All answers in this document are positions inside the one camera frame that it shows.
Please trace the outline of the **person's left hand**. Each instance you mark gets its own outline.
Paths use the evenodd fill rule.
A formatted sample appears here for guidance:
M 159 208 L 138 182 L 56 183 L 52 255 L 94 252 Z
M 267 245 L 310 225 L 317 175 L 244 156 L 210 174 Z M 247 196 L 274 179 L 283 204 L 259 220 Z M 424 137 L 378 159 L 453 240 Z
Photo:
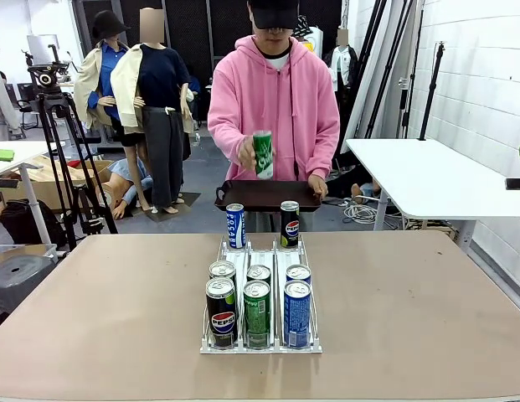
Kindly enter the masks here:
M 313 190 L 314 196 L 320 202 L 322 202 L 328 194 L 325 179 L 316 174 L 311 174 L 308 178 L 308 184 L 309 187 Z

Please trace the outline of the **person's right hand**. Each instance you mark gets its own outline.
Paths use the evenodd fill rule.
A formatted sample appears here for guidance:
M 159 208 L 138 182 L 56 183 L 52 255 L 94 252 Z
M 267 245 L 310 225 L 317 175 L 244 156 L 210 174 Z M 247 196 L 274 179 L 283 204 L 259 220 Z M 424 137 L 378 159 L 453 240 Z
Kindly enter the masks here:
M 238 150 L 238 161 L 242 168 L 254 171 L 256 167 L 254 138 L 245 136 Z

